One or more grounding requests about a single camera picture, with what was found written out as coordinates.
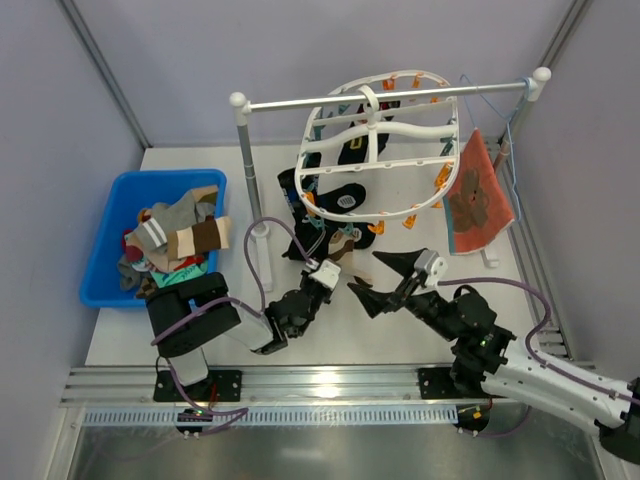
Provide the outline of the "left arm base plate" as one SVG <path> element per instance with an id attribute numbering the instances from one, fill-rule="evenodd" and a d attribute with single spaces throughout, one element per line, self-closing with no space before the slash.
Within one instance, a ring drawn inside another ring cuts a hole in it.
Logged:
<path id="1" fill-rule="evenodd" d="M 183 390 L 194 402 L 239 402 L 242 378 L 241 370 L 213 369 L 204 380 L 183 386 Z M 169 370 L 161 370 L 157 373 L 153 401 L 157 403 L 184 401 Z"/>

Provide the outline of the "grey striped sock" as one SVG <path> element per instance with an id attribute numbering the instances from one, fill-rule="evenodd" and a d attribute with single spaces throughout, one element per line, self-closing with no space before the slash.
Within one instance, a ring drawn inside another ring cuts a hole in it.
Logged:
<path id="1" fill-rule="evenodd" d="M 144 248 L 155 250 L 168 242 L 171 232 L 185 229 L 196 222 L 196 200 L 189 190 L 179 201 L 166 208 L 154 205 L 149 219 L 139 224 L 134 233 Z"/>

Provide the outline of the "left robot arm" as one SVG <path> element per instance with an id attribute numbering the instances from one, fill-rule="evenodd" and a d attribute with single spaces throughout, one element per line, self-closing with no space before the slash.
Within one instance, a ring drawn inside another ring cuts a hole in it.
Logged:
<path id="1" fill-rule="evenodd" d="M 340 267 L 331 262 L 304 271 L 297 289 L 262 311 L 229 297 L 220 273 L 159 289 L 145 300 L 154 332 L 152 344 L 180 386 L 202 383 L 209 376 L 205 344 L 227 336 L 259 355 L 285 348 L 290 339 L 306 332 L 320 307 L 331 301 L 340 273 Z"/>

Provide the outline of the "navy christmas sock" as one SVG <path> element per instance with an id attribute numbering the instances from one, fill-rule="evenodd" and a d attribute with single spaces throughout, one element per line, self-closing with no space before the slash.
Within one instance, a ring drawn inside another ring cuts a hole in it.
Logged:
<path id="1" fill-rule="evenodd" d="M 391 102 L 383 102 L 380 107 L 382 110 L 388 110 L 391 108 L 398 108 L 401 106 L 400 100 L 395 100 Z M 357 110 L 357 113 L 364 112 L 364 105 L 360 104 Z M 394 117 L 392 115 L 384 117 L 385 121 L 390 121 Z M 390 134 L 388 133 L 380 133 L 377 135 L 378 141 L 378 154 L 382 153 L 387 146 L 387 142 L 389 140 Z M 352 164 L 361 164 L 364 163 L 367 157 L 369 148 L 369 139 L 368 136 L 361 136 L 354 139 L 351 139 L 343 144 L 343 147 L 338 156 L 337 163 L 338 165 L 352 165 Z"/>

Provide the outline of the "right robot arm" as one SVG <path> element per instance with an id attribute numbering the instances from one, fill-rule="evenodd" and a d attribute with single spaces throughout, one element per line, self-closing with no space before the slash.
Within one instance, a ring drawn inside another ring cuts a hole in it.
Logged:
<path id="1" fill-rule="evenodd" d="M 551 307 L 540 292 L 498 277 L 448 282 L 442 277 L 443 258 L 429 249 L 373 255 L 400 275 L 400 283 L 388 293 L 359 283 L 350 284 L 350 290 L 369 317 L 406 310 L 450 342 L 455 357 L 450 378 L 459 392 L 482 391 L 519 401 L 596 436 L 617 458 L 638 463 L 639 382 L 602 376 L 534 347 L 532 340 L 540 329 L 534 327 L 520 338 L 498 326 L 496 312 L 476 287 L 491 283 L 524 290 L 539 300 L 548 321 Z M 437 290 L 447 284 L 455 289 L 450 300 Z"/>

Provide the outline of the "beige brown striped sock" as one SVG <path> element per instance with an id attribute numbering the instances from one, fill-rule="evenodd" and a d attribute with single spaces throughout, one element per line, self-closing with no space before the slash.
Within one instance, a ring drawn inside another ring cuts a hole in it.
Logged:
<path id="1" fill-rule="evenodd" d="M 232 220 L 229 216 L 207 219 L 168 235 L 167 255 L 179 260 L 230 247 Z"/>
<path id="2" fill-rule="evenodd" d="M 355 241 L 352 236 L 337 231 L 329 239 L 327 257 L 338 264 L 341 270 L 354 278 L 362 286 L 372 285 L 371 276 L 356 267 L 354 263 Z"/>

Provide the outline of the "black blue sport sock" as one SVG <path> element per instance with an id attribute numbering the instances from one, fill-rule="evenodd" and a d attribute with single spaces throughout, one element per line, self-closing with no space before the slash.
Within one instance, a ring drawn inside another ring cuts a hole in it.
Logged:
<path id="1" fill-rule="evenodd" d="M 286 203 L 293 216 L 294 223 L 299 226 L 304 223 L 307 217 L 307 210 L 296 190 L 294 182 L 294 168 L 283 170 L 278 174 L 277 180 L 283 192 Z"/>
<path id="2" fill-rule="evenodd" d="M 315 194 L 315 205 L 337 214 L 346 214 L 366 200 L 366 188 L 359 183 L 345 184 L 324 194 Z"/>

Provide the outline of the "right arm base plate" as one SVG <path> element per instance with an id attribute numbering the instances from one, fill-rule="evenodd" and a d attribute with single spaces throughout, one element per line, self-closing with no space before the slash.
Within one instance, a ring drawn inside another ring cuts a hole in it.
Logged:
<path id="1" fill-rule="evenodd" d="M 488 399 L 490 397 L 479 389 L 463 391 L 455 386 L 448 367 L 418 368 L 416 375 L 422 400 Z"/>

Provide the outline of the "white oval clip hanger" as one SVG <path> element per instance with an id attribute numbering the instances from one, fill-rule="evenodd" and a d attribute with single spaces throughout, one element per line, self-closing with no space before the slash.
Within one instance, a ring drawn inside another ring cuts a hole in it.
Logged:
<path id="1" fill-rule="evenodd" d="M 293 173 L 293 184 L 313 223 L 365 223 L 376 235 L 398 220 L 414 228 L 418 214 L 443 200 L 460 168 L 458 96 L 444 77 L 424 70 L 400 70 L 341 85 L 329 94 L 307 101 L 311 112 Z M 439 154 L 392 158 L 390 140 L 440 143 Z M 379 212 L 341 213 L 321 205 L 310 181 L 339 174 L 376 173 L 437 167 L 444 174 L 439 185 L 410 206 Z"/>

